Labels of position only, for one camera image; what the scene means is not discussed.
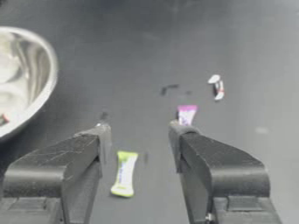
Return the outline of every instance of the metal bowl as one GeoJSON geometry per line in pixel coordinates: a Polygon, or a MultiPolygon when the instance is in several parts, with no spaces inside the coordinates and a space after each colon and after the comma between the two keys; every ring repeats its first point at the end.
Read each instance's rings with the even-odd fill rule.
{"type": "Polygon", "coordinates": [[[30,122],[58,82],[58,58],[34,32],[0,27],[0,141],[30,122]]]}

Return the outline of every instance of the bowl rim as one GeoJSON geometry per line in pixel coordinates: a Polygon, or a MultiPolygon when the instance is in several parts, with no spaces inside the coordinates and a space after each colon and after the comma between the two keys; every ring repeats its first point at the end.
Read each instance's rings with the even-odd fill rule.
{"type": "Polygon", "coordinates": [[[35,98],[32,104],[28,106],[27,110],[23,112],[20,117],[18,117],[18,120],[10,122],[3,127],[0,127],[0,139],[2,139],[3,137],[8,136],[19,127],[22,127],[31,120],[34,115],[42,109],[44,103],[48,101],[52,95],[52,90],[55,89],[58,84],[59,62],[58,62],[58,56],[54,51],[52,45],[39,34],[26,29],[10,27],[10,26],[0,26],[0,32],[16,33],[22,36],[26,36],[28,39],[34,40],[47,52],[50,57],[50,62],[51,62],[50,78],[47,80],[44,88],[40,94],[38,95],[38,97],[35,98]]]}

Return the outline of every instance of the small packet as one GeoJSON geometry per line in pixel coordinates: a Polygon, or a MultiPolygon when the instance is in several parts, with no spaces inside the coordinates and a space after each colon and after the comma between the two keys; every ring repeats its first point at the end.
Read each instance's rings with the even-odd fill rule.
{"type": "Polygon", "coordinates": [[[111,187],[111,193],[122,197],[132,197],[134,190],[134,171],[138,159],[136,152],[119,151],[118,155],[118,174],[116,183],[111,187]]]}

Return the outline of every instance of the stainless steel bowl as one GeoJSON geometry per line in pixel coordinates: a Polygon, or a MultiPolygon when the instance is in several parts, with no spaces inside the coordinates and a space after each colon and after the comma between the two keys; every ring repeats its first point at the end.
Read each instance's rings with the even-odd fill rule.
{"type": "Polygon", "coordinates": [[[58,82],[52,46],[24,29],[0,27],[0,141],[28,123],[58,82]]]}

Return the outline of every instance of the dark table surface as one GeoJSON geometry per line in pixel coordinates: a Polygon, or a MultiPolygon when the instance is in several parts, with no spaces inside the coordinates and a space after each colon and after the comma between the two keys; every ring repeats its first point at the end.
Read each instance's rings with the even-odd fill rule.
{"type": "Polygon", "coordinates": [[[60,60],[50,102],[0,145],[0,177],[24,153],[92,127],[106,111],[114,151],[91,223],[187,223],[167,125],[179,104],[198,104],[194,124],[264,162],[275,208],[295,223],[299,1],[6,0],[0,25],[42,34],[60,60]],[[226,84],[219,103],[212,74],[226,84]],[[171,84],[179,88],[162,96],[171,84]],[[110,195],[118,150],[140,155],[132,199],[110,195]]]}

